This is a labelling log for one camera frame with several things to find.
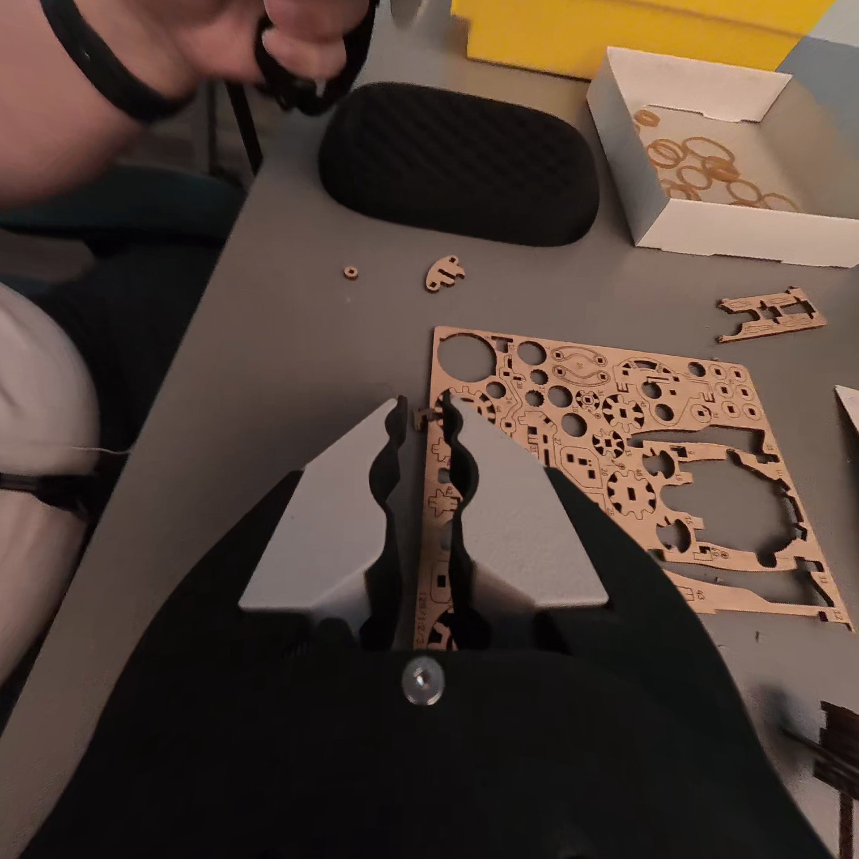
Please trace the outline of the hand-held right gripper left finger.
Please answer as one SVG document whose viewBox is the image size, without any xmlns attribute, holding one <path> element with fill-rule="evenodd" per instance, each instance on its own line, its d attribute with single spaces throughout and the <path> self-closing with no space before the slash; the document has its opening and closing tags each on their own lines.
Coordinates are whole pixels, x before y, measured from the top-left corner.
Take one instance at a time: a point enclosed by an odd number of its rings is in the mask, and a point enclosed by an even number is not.
<svg viewBox="0 0 859 859">
<path fill-rule="evenodd" d="M 243 611 L 335 619 L 363 648 L 391 649 L 403 576 L 389 499 L 407 424 L 407 399 L 386 400 L 303 468 L 239 599 Z"/>
</svg>

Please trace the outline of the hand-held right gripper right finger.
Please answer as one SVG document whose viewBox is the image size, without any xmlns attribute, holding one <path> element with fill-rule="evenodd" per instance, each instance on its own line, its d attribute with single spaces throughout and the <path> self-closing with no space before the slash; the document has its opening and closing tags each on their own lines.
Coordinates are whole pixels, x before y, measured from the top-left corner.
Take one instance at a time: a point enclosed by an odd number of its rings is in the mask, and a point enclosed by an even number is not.
<svg viewBox="0 0 859 859">
<path fill-rule="evenodd" d="M 526 648 L 540 615 L 606 607 L 549 469 L 449 392 L 442 428 L 459 494 L 448 564 L 457 647 Z"/>
</svg>

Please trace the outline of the large plywood parts sheet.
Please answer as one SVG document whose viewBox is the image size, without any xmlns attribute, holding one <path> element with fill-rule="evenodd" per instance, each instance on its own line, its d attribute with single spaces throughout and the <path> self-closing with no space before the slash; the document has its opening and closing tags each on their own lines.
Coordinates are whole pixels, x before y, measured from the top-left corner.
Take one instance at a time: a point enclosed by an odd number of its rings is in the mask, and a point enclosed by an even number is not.
<svg viewBox="0 0 859 859">
<path fill-rule="evenodd" d="M 803 575 L 816 597 L 790 604 L 748 587 L 668 578 L 700 614 L 722 611 L 817 617 L 856 632 L 789 476 L 747 368 L 494 332 L 436 327 L 430 407 L 449 392 L 559 469 L 660 563 L 739 574 Z M 454 650 L 449 551 L 442 543 L 459 494 L 442 480 L 449 464 L 442 419 L 430 424 L 414 647 Z M 735 464 L 771 485 L 789 508 L 792 532 L 765 562 L 756 553 L 699 538 L 701 518 L 674 510 L 667 488 L 693 482 L 693 463 Z"/>
</svg>

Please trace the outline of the curved wooden model part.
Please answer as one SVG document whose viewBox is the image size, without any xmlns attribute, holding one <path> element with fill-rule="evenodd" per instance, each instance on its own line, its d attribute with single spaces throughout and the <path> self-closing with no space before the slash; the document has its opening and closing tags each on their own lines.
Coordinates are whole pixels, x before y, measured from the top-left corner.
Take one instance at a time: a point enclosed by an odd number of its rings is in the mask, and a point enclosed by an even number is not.
<svg viewBox="0 0 859 859">
<path fill-rule="evenodd" d="M 459 263 L 458 257 L 448 255 L 438 259 L 428 269 L 424 287 L 430 293 L 437 293 L 442 288 L 451 288 L 459 280 L 464 279 L 466 272 Z"/>
</svg>

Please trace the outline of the person's left forearm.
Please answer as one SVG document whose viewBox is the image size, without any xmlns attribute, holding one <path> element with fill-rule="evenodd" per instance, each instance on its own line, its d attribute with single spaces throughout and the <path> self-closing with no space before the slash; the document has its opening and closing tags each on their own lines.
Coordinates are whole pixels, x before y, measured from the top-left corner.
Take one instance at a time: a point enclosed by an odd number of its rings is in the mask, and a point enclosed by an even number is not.
<svg viewBox="0 0 859 859">
<path fill-rule="evenodd" d="M 1 3 L 1 206 L 84 185 L 142 134 L 82 74 L 38 2 Z"/>
</svg>

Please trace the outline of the dark partly built wooden model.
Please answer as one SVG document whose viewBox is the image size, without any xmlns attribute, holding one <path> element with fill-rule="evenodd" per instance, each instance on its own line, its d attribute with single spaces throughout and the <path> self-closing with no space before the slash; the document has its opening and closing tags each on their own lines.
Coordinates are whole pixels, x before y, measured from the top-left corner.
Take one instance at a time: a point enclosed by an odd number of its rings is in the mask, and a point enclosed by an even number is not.
<svg viewBox="0 0 859 859">
<path fill-rule="evenodd" d="M 824 724 L 819 738 L 802 736 L 788 724 L 780 732 L 813 758 L 813 775 L 838 793 L 838 857 L 857 856 L 858 714 L 821 701 Z"/>
</svg>

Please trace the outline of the person's left hand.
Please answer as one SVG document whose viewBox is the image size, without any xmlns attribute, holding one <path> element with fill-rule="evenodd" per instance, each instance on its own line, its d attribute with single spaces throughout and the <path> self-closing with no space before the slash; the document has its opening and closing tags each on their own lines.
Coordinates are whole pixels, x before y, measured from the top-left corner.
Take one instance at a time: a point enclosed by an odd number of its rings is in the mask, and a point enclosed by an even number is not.
<svg viewBox="0 0 859 859">
<path fill-rule="evenodd" d="M 344 68 L 344 38 L 366 16 L 363 1 L 118 2 L 126 47 L 114 47 L 131 72 L 162 94 L 186 95 L 220 78 L 261 81 L 254 56 L 259 21 L 271 27 L 263 46 L 300 79 L 328 81 Z"/>
</svg>

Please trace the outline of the black padded wrist rest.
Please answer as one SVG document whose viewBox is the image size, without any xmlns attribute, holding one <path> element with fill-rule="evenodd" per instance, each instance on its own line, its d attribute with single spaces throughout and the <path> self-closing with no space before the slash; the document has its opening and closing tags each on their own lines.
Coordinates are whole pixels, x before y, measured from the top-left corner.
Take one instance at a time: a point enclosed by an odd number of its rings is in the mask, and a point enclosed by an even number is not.
<svg viewBox="0 0 859 859">
<path fill-rule="evenodd" d="M 600 204 L 595 158 L 574 126 L 415 84 L 352 92 L 328 123 L 317 164 L 326 192 L 359 214 L 492 242 L 577 242 Z"/>
</svg>

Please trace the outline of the black wristband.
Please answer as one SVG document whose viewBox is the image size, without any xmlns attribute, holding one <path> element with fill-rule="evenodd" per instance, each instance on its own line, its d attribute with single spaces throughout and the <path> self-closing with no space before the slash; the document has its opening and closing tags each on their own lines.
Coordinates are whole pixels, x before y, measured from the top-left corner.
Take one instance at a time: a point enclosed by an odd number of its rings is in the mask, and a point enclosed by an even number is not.
<svg viewBox="0 0 859 859">
<path fill-rule="evenodd" d="M 171 119 L 195 100 L 168 98 L 138 79 L 81 15 L 74 1 L 41 1 L 53 34 L 72 62 L 115 108 L 136 122 L 151 125 Z"/>
</svg>

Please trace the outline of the yellow plastic bin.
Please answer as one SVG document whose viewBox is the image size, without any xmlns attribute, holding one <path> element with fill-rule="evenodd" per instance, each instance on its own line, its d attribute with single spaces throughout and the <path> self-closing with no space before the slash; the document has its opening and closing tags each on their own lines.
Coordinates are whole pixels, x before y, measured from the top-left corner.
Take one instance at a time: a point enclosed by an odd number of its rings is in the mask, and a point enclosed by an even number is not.
<svg viewBox="0 0 859 859">
<path fill-rule="evenodd" d="M 832 1 L 452 1 L 467 58 L 589 80 L 608 47 L 776 70 Z"/>
</svg>

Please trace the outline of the white cardboard tray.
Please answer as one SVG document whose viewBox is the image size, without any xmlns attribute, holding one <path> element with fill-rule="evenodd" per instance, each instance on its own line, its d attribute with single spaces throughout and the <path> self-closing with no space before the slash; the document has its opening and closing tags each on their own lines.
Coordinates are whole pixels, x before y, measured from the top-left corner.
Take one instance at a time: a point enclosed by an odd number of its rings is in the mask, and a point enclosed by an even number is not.
<svg viewBox="0 0 859 859">
<path fill-rule="evenodd" d="M 857 155 L 794 76 L 608 47 L 587 104 L 637 247 L 786 264 L 857 266 Z M 801 212 L 670 199 L 632 114 L 647 105 L 757 123 L 802 193 Z"/>
</svg>

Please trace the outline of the wooden rings in tray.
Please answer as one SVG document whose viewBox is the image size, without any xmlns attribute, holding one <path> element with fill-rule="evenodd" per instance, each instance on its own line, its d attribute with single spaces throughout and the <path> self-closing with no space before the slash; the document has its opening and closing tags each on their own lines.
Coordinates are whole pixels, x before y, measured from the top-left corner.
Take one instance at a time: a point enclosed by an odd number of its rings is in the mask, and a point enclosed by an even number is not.
<svg viewBox="0 0 859 859">
<path fill-rule="evenodd" d="M 666 106 L 632 114 L 648 162 L 670 199 L 801 212 L 802 193 L 758 135 L 731 123 Z"/>
</svg>

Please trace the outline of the small plywood frame offcut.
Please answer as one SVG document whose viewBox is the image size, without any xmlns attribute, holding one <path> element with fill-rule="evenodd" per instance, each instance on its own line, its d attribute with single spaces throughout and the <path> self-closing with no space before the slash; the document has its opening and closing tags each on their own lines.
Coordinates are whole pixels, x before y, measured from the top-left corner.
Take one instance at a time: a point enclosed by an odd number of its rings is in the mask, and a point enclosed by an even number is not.
<svg viewBox="0 0 859 859">
<path fill-rule="evenodd" d="M 790 287 L 781 293 L 723 298 L 716 307 L 732 315 L 750 316 L 734 334 L 717 336 L 718 344 L 815 330 L 827 324 L 821 311 L 799 287 Z"/>
</svg>

